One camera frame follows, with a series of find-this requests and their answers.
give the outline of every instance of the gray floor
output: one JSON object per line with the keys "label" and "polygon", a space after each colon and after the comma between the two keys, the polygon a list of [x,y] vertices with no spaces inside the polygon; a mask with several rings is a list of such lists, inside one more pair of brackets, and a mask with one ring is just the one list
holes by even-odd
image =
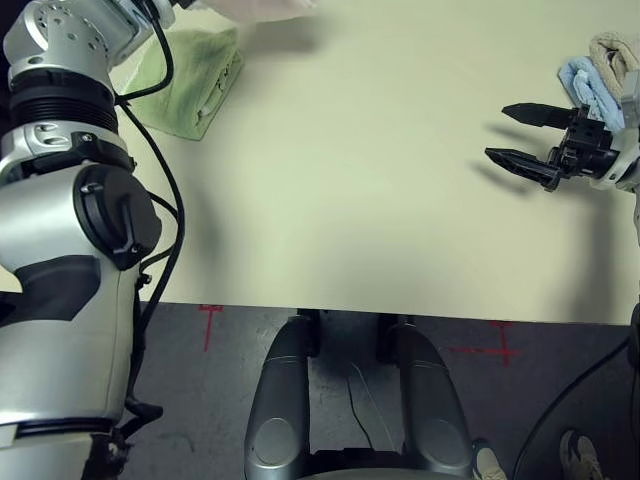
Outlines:
{"label": "gray floor", "polygon": [[[123,479],[242,478],[242,441],[261,363],[291,310],[228,307],[213,320],[205,352],[207,313],[195,305],[162,305],[149,332],[138,396],[165,407],[162,420],[134,437]],[[349,410],[345,376],[356,409],[378,449],[402,445],[397,372],[373,358],[375,317],[331,312],[324,346],[311,362],[311,447],[365,446]],[[519,446],[545,406],[584,368],[627,334],[623,327],[513,324],[442,318],[418,319],[441,351],[456,384],[473,436],[489,438],[511,469]],[[482,352],[478,349],[490,349]],[[366,379],[391,432],[387,438],[357,371]],[[585,382],[550,419],[534,442],[525,478],[559,478],[558,438],[578,426],[599,449],[614,480],[639,478],[631,441],[631,369],[624,356]]]}

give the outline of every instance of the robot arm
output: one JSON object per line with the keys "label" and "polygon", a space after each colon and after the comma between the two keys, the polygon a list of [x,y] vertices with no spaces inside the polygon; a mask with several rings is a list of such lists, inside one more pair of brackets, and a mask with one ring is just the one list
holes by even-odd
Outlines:
{"label": "robot arm", "polygon": [[635,193],[634,223],[640,243],[640,70],[625,78],[622,110],[626,128],[612,134],[603,122],[588,118],[586,106],[568,110],[537,103],[510,105],[502,111],[518,122],[567,133],[546,162],[517,150],[487,148],[485,153],[497,165],[550,192],[562,179],[584,176],[594,188]]}
{"label": "robot arm", "polygon": [[176,3],[36,0],[5,38],[0,264],[23,294],[0,320],[0,478],[111,478],[126,461],[116,426],[139,263],[161,224],[118,136],[109,72]]}

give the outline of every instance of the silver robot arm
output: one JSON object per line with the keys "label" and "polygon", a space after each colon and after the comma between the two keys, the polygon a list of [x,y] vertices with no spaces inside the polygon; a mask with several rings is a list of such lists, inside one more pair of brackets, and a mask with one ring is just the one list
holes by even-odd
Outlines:
{"label": "silver robot arm", "polygon": [[0,478],[112,478],[126,461],[138,267],[161,223],[118,136],[109,72],[176,3],[36,0],[5,38],[0,264],[23,294],[0,320]]}

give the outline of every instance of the white cloth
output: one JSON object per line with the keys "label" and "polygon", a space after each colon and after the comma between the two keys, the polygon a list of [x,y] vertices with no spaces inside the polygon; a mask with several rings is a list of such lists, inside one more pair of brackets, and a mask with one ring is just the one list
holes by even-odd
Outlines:
{"label": "white cloth", "polygon": [[316,0],[198,0],[195,8],[213,8],[238,23],[277,22],[314,14]]}
{"label": "white cloth", "polygon": [[589,54],[611,95],[620,103],[625,76],[640,69],[640,35],[601,33],[591,40]]}

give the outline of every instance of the red tape mark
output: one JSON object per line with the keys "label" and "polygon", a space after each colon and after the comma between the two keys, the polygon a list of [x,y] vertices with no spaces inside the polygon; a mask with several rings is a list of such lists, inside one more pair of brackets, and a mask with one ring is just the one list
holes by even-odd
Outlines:
{"label": "red tape mark", "polygon": [[211,343],[211,331],[213,330],[213,315],[218,312],[222,312],[224,307],[222,305],[200,305],[201,312],[209,312],[209,318],[207,319],[207,332],[204,336],[204,351],[209,351],[209,344]]}
{"label": "red tape mark", "polygon": [[449,347],[449,351],[456,353],[482,353],[485,355],[501,355],[502,364],[505,367],[509,366],[510,358],[512,355],[517,355],[520,350],[510,350],[507,346],[507,327],[511,326],[511,322],[498,322],[491,321],[489,324],[492,327],[500,329],[500,346],[501,348],[480,348],[480,347]]}

